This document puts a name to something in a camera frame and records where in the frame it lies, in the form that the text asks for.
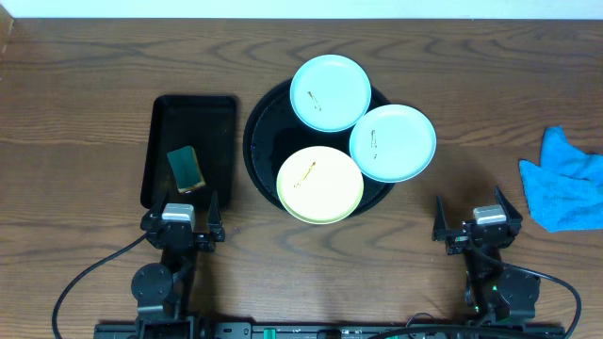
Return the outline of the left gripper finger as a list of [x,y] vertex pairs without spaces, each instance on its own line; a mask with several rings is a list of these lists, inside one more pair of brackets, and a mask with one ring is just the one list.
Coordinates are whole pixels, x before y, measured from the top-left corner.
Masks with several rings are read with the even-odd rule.
[[152,221],[161,220],[165,206],[169,202],[169,193],[164,192],[162,197],[149,210],[149,219]]
[[219,209],[219,196],[218,192],[214,191],[211,196],[211,201],[207,215],[207,227],[210,231],[221,230],[221,217]]

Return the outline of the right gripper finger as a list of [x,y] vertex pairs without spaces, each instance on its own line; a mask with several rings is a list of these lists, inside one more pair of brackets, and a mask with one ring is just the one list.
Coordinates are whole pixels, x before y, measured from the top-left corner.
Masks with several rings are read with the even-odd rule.
[[448,232],[447,220],[445,217],[444,205],[439,196],[436,197],[436,214],[432,228],[434,234],[446,234]]
[[507,219],[509,221],[521,221],[522,215],[514,208],[514,206],[507,200],[505,195],[499,186],[495,188],[495,198],[497,203],[502,207]]

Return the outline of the green yellow sponge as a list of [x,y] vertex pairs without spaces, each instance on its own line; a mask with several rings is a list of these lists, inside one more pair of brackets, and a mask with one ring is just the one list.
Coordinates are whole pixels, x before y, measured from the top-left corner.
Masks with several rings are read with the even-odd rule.
[[192,146],[170,151],[167,157],[179,193],[188,194],[205,186],[205,179]]

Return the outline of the yellow plate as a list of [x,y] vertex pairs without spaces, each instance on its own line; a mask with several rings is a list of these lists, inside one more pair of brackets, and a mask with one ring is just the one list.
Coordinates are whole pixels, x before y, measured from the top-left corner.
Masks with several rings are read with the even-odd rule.
[[303,222],[330,224],[348,216],[364,194],[364,178],[345,153],[326,146],[301,149],[280,167],[276,188],[285,210]]

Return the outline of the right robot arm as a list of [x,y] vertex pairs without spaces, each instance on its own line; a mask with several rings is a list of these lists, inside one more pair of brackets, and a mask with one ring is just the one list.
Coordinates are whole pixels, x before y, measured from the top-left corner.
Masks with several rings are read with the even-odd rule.
[[523,218],[498,188],[495,198],[494,205],[475,208],[473,218],[458,229],[449,228],[444,204],[437,199],[432,240],[444,242],[448,255],[464,257],[465,301],[477,312],[470,324],[523,328],[535,317],[541,280],[504,266],[500,251],[519,235]]

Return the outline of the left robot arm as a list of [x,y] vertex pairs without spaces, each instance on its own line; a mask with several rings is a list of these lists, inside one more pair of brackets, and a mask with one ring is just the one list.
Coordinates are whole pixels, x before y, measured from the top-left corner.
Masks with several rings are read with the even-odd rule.
[[199,319],[187,310],[197,256],[213,252],[225,240],[219,197],[213,193],[207,231],[196,232],[195,211],[190,204],[171,203],[165,195],[142,217],[145,239],[161,250],[157,263],[140,268],[131,282],[138,303],[137,338],[198,338]]

